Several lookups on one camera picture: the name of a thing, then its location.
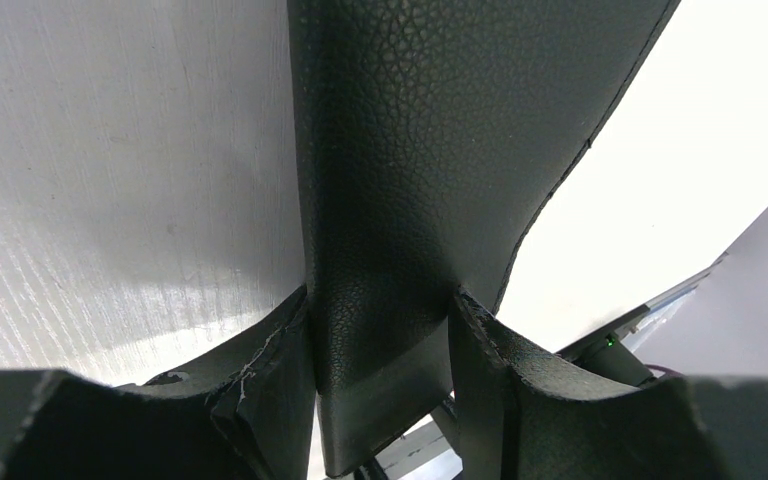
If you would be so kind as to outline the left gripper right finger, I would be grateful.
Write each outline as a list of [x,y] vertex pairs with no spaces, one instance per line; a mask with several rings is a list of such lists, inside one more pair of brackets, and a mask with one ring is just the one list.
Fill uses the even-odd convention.
[[466,479],[768,479],[768,379],[625,385],[510,330],[466,291],[449,351]]

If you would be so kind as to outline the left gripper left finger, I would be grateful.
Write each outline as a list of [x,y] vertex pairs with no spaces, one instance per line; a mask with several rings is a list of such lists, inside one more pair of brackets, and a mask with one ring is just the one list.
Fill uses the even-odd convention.
[[0,370],[0,479],[303,479],[314,397],[298,289],[142,386]]

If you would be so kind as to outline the black zip tool case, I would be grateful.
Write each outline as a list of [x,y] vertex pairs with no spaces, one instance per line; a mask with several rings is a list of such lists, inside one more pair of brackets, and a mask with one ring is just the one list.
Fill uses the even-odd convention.
[[499,308],[677,3],[287,8],[322,455],[341,477],[451,392],[451,297]]

